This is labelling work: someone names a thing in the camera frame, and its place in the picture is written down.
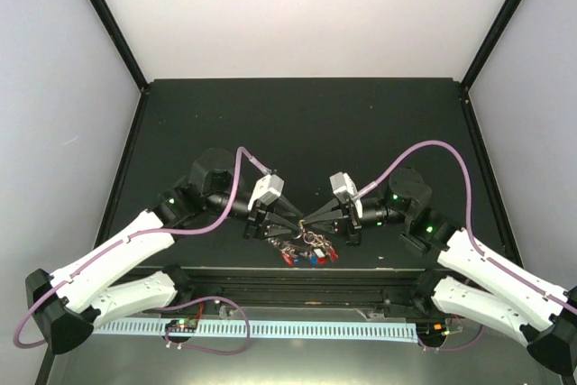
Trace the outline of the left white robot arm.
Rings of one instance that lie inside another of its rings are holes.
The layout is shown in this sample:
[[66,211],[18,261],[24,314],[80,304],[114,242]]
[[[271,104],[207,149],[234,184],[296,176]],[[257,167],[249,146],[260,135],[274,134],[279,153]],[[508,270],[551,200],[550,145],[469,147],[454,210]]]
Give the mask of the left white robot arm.
[[298,234],[302,214],[283,196],[283,187],[279,175],[243,147],[235,153],[204,151],[187,176],[118,234],[69,265],[27,276],[28,311],[14,331],[14,345],[33,347],[21,339],[29,320],[43,344],[64,354],[116,319],[146,310],[182,312],[195,297],[207,301],[211,293],[197,289],[178,265],[140,280],[118,280],[178,240],[213,232],[228,217],[243,222],[248,239]]

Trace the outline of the keyring with coloured keys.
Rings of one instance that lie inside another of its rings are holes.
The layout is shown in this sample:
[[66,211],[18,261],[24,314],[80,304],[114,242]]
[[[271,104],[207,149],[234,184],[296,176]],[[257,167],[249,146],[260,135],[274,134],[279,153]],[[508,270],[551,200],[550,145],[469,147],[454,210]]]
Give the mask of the keyring with coloured keys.
[[303,226],[296,236],[268,236],[266,241],[279,251],[280,257],[289,267],[295,267],[304,261],[312,266],[321,266],[329,261],[335,263],[339,259],[336,249],[325,235]]

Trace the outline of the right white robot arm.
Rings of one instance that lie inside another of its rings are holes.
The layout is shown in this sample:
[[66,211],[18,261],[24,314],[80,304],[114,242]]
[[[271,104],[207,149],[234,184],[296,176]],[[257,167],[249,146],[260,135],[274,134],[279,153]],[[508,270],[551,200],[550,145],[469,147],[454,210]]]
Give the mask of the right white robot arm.
[[576,291],[540,279],[429,207],[432,189],[410,168],[394,170],[380,197],[362,198],[348,174],[330,178],[334,199],[301,224],[357,245],[364,230],[401,224],[401,240],[441,270],[428,270],[409,302],[421,316],[464,316],[520,343],[549,371],[576,371]]

